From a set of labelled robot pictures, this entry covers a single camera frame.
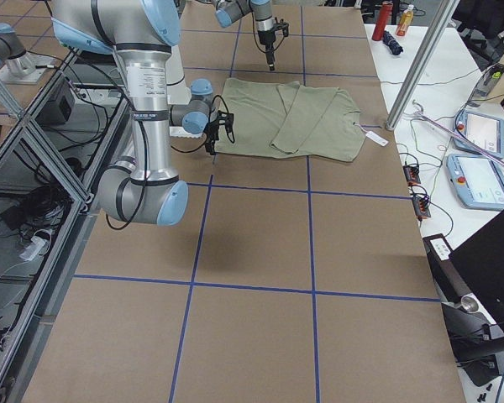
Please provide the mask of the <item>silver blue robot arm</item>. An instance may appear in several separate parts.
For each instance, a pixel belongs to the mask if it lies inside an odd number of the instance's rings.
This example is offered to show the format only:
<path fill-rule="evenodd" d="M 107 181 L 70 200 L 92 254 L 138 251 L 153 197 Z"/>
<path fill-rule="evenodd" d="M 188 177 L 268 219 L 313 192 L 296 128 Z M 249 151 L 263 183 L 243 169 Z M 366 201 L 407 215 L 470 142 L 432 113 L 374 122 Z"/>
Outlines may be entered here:
<path fill-rule="evenodd" d="M 272 4 L 269 0 L 235 0 L 211 1 L 215 8 L 215 16 L 222 28 L 227 28 L 243 17 L 251 14 L 253 26 L 256 28 L 259 49 L 265 54 L 270 71 L 275 69 L 276 19 L 272 14 Z"/>
<path fill-rule="evenodd" d="M 127 153 L 102 173 L 97 195 L 108 217 L 129 224 L 177 224 L 187 183 L 171 164 L 171 127 L 201 134 L 209 124 L 213 89 L 193 83 L 186 105 L 168 103 L 167 61 L 181 39 L 172 1 L 56 1 L 55 37 L 67 46 L 111 55 L 130 103 Z"/>

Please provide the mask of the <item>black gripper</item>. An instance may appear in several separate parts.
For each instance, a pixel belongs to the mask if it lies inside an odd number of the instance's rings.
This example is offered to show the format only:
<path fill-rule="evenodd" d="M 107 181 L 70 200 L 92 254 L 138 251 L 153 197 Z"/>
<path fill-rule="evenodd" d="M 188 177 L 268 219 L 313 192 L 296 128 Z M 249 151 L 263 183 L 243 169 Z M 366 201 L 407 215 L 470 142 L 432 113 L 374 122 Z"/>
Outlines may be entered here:
<path fill-rule="evenodd" d="M 219 140 L 218 130 L 219 123 L 215 121 L 210 122 L 204 130 L 204 133 L 206 134 L 205 150 L 210 155 L 215 155 L 215 144 Z"/>
<path fill-rule="evenodd" d="M 260 30 L 258 32 L 258 37 L 260 40 L 260 45 L 262 50 L 265 52 L 265 58 L 267 65 L 269 67 L 269 71 L 274 71 L 275 70 L 275 46 L 274 43 L 276 42 L 276 34 L 273 29 L 269 30 Z"/>

